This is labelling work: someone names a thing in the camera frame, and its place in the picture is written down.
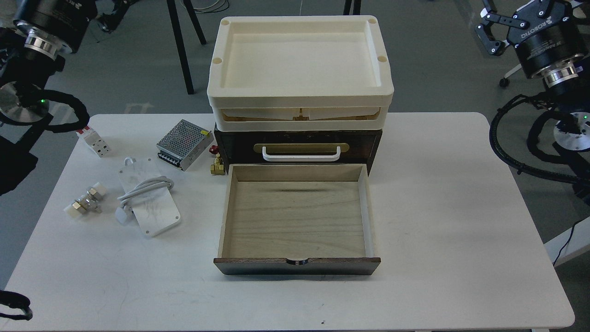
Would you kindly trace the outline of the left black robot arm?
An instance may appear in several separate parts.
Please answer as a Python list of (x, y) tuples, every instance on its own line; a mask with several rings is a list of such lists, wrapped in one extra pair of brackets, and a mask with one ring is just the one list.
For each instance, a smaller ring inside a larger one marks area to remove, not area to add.
[(15, 30), (1, 29), (8, 47), (1, 68), (1, 121), (27, 126), (17, 142), (1, 139), (1, 193), (12, 191), (34, 170), (38, 159), (31, 149), (48, 130), (82, 130), (90, 116), (75, 96), (46, 89), (65, 59), (78, 51), (90, 21), (97, 15), (92, 0), (24, 0), (13, 17)]

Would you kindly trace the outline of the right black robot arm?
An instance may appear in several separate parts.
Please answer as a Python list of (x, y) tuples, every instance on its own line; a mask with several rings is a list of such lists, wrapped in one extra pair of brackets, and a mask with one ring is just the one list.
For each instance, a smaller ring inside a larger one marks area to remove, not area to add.
[[(528, 78), (540, 77), (544, 92), (518, 95), (501, 107), (490, 126), (495, 154), (518, 173), (569, 183), (576, 196), (589, 202), (589, 38), (579, 26), (589, 25), (587, 0), (531, 0), (512, 16), (500, 15), (491, 0), (483, 2), (476, 26), (485, 50), (502, 55), (514, 47)], [(508, 155), (497, 138), (499, 122), (510, 109), (527, 103), (543, 113), (533, 122), (526, 140), (530, 153), (547, 163), (569, 166), (573, 175), (548, 172)]]

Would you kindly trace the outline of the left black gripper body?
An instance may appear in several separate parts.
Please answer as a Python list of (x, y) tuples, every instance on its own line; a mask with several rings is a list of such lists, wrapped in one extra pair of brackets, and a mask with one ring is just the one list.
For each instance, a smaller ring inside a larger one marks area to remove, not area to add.
[(76, 53), (90, 21), (97, 16), (94, 0), (24, 0), (13, 17), (22, 32), (46, 32), (60, 40), (68, 53)]

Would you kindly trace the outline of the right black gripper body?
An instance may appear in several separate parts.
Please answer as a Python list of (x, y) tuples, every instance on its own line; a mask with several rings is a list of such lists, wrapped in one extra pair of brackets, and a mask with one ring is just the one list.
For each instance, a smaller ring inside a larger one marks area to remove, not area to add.
[(578, 60), (588, 54), (581, 32), (573, 21), (569, 1), (530, 1), (514, 13), (527, 25), (511, 27), (507, 41), (527, 78), (538, 76), (546, 68)]

